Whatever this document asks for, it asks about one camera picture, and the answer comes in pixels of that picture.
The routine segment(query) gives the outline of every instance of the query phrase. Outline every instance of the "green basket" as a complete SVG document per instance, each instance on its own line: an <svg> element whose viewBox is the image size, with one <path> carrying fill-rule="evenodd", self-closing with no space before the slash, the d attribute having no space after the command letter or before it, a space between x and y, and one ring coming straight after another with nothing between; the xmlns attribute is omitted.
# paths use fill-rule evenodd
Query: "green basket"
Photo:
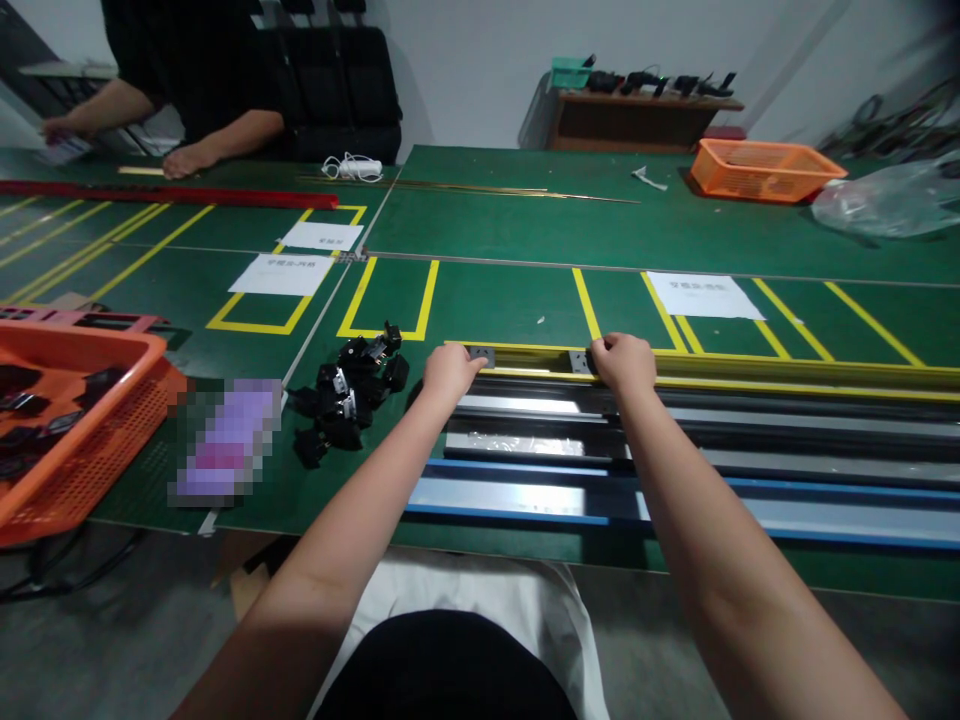
<svg viewBox="0 0 960 720"><path fill-rule="evenodd" d="M587 58L554 58L550 84L562 88L586 87L593 70L583 66L586 61Z"/></svg>

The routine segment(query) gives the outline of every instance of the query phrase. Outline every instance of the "white pants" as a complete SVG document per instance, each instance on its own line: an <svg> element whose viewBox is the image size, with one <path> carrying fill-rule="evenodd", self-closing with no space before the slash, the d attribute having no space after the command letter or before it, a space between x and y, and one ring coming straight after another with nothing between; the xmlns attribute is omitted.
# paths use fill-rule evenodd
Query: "white pants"
<svg viewBox="0 0 960 720"><path fill-rule="evenodd" d="M580 720L609 720L593 626L566 565L407 548L388 549L370 578L310 717L368 632L420 610L495 622L547 666Z"/></svg>

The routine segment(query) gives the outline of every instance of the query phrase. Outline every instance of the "black shirt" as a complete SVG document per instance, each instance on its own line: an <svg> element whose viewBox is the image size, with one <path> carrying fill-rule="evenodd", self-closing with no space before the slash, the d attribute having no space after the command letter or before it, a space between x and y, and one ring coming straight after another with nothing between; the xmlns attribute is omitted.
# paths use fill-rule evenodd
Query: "black shirt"
<svg viewBox="0 0 960 720"><path fill-rule="evenodd" d="M563 688L473 613L400 615L360 641L314 720L576 720Z"/></svg>
<svg viewBox="0 0 960 720"><path fill-rule="evenodd" d="M281 112L275 75L239 0L101 0L121 80L180 114L184 143L248 110Z"/></svg>

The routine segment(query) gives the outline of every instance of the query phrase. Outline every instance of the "black pants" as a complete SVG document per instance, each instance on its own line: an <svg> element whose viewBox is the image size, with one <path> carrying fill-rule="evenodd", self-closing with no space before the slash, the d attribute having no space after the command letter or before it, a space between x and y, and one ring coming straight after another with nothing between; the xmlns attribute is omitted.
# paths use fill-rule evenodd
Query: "black pants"
<svg viewBox="0 0 960 720"><path fill-rule="evenodd" d="M575 720L547 667L474 613L391 618L360 642L315 720L551 718Z"/></svg>

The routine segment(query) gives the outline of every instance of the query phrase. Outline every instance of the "forearm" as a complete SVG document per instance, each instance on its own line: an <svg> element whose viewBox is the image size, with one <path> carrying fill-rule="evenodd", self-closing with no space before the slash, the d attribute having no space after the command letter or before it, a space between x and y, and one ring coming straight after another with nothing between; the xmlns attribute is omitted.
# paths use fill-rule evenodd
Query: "forearm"
<svg viewBox="0 0 960 720"><path fill-rule="evenodd" d="M420 395L314 520L176 717L304 717L454 405ZM269 681L251 683L265 672Z"/></svg>
<svg viewBox="0 0 960 720"><path fill-rule="evenodd" d="M259 150L283 132L283 116L270 110L248 110L232 123L210 133L198 144L217 159L227 160Z"/></svg>
<svg viewBox="0 0 960 720"><path fill-rule="evenodd" d="M618 405L668 567L731 711L900 717L896 702L653 389L627 391Z"/></svg>
<svg viewBox="0 0 960 720"><path fill-rule="evenodd" d="M80 134L95 134L144 120L157 111L146 94L123 80L111 80L87 102L70 111Z"/></svg>

